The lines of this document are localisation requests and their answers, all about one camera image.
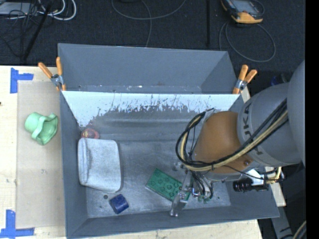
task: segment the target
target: blue block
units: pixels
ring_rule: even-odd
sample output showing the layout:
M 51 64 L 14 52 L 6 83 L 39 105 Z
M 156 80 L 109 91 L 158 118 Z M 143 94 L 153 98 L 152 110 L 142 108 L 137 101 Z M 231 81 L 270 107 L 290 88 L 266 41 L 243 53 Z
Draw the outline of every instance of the blue block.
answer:
M 121 213 L 129 207 L 128 202 L 122 194 L 119 194 L 110 200 L 110 205 L 116 214 Z

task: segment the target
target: light green object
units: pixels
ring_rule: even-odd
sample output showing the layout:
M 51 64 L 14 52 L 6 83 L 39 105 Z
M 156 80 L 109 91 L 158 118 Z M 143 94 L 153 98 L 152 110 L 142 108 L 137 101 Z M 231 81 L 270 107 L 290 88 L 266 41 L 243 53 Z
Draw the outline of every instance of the light green object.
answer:
M 54 113 L 51 113 L 49 116 L 31 113 L 26 118 L 24 128 L 31 133 L 32 139 L 41 145 L 45 145 L 57 132 L 58 117 Z

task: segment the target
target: white cable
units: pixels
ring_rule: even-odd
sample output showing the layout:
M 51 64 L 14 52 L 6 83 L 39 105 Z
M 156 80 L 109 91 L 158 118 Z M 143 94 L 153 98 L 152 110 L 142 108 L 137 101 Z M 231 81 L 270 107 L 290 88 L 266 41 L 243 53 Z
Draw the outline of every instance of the white cable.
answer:
M 58 11 L 58 12 L 50 12 L 50 13 L 48 13 L 48 16 L 50 16 L 50 17 L 52 17 L 54 19 L 57 19 L 57 20 L 71 20 L 71 19 L 73 19 L 75 17 L 75 15 L 76 15 L 76 10 L 77 9 L 76 9 L 75 1 L 74 0 L 71 0 L 71 1 L 72 1 L 72 4 L 73 4 L 73 7 L 74 7 L 74 11 L 73 11 L 73 14 L 70 17 L 62 18 L 62 17 L 57 17 L 56 16 L 56 15 L 61 14 L 65 10 L 65 0 L 62 0 L 63 8 L 60 11 Z M 38 0 L 38 2 L 41 4 L 41 8 L 45 11 L 45 7 L 42 5 L 41 0 Z
M 75 15 L 76 15 L 76 3 L 75 3 L 74 0 L 71 0 L 71 1 L 72 1 L 72 4 L 73 4 L 73 7 L 74 7 L 74 11 L 73 11 L 73 14 L 70 17 L 68 17 L 68 18 L 60 18 L 60 17 L 56 17 L 55 15 L 51 15 L 51 14 L 48 14 L 48 16 L 51 16 L 51 17 L 53 17 L 54 19 L 57 19 L 57 20 L 71 20 L 71 19 L 73 19 L 75 17 Z
M 39 4 L 41 5 L 41 8 L 45 11 L 45 7 L 43 6 L 41 0 L 38 0 L 38 2 L 39 2 Z M 60 11 L 58 11 L 58 12 L 50 12 L 50 13 L 48 13 L 48 15 L 58 15 L 58 14 L 61 14 L 61 13 L 64 11 L 64 9 L 65 9 L 65 0 L 62 0 L 62 3 L 63 3 L 63 7 L 62 7 L 62 9 L 61 9 Z

